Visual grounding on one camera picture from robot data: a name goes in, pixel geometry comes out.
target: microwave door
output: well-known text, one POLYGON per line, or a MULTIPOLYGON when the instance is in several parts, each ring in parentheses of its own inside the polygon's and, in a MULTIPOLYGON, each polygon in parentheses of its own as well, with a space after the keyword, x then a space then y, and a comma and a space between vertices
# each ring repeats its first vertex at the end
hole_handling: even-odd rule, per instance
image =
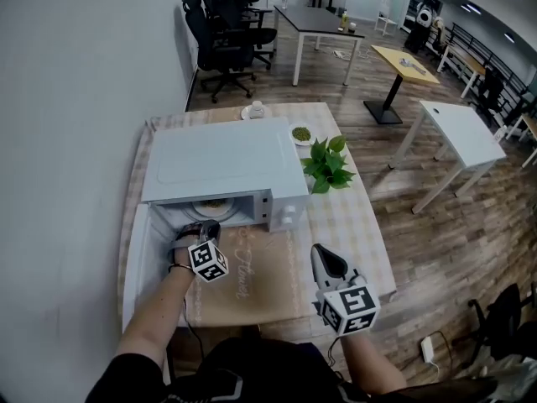
POLYGON ((136 306, 150 296, 168 274, 167 256, 174 236, 175 230, 156 208, 138 205, 125 271, 123 331, 136 306))

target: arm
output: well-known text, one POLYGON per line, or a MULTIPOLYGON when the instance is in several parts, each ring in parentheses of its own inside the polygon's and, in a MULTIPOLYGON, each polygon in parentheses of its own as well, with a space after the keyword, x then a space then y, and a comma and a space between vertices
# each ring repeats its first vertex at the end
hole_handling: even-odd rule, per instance
MULTIPOLYGON (((186 249, 175 250, 175 263, 190 265, 186 249)), ((193 279, 194 273, 190 270, 174 267, 134 313, 119 341, 116 355, 139 353, 162 366, 166 346, 177 327, 183 300, 193 279)))
POLYGON ((373 346, 364 333, 341 338, 352 383, 370 395, 387 394, 405 388, 406 379, 373 346))

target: black and white cube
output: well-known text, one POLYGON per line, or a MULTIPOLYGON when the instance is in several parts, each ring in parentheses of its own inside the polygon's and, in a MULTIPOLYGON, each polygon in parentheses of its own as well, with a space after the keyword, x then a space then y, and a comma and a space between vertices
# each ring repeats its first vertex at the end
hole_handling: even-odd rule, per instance
POLYGON ((324 298, 321 315, 338 336, 368 330, 380 312, 380 302, 368 284, 328 291, 324 298))
POLYGON ((205 282, 212 282, 229 273, 226 256, 210 240, 198 246, 190 246, 188 254, 194 273, 205 282))

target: power adapter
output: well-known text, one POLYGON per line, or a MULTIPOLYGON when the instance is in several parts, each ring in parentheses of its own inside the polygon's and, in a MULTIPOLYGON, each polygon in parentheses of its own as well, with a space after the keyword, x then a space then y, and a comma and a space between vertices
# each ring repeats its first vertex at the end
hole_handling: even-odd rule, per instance
POLYGON ((433 358, 435 357, 435 350, 433 349, 433 342, 430 336, 427 336, 421 341, 421 353, 423 360, 426 363, 432 364, 433 358))

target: white microwave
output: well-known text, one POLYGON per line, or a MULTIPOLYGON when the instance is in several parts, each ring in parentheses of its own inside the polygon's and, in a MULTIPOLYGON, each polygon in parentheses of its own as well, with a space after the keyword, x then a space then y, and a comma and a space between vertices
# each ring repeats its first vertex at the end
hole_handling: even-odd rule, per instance
POLYGON ((229 206, 213 218, 223 228, 265 224, 275 232, 298 224, 308 198, 287 118, 158 131, 128 251, 123 328, 138 300, 167 275, 177 231, 208 219, 200 204, 229 206))

